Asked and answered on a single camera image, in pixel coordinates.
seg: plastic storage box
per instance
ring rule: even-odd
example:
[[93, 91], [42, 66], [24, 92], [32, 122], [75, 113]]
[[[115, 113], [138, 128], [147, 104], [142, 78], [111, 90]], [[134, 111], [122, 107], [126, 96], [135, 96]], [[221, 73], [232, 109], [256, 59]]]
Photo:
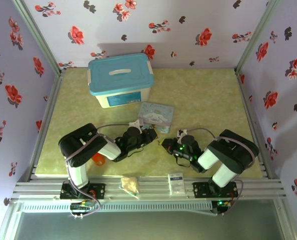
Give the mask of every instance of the plastic storage box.
[[146, 102], [154, 84], [152, 67], [144, 53], [92, 60], [87, 81], [102, 108]]

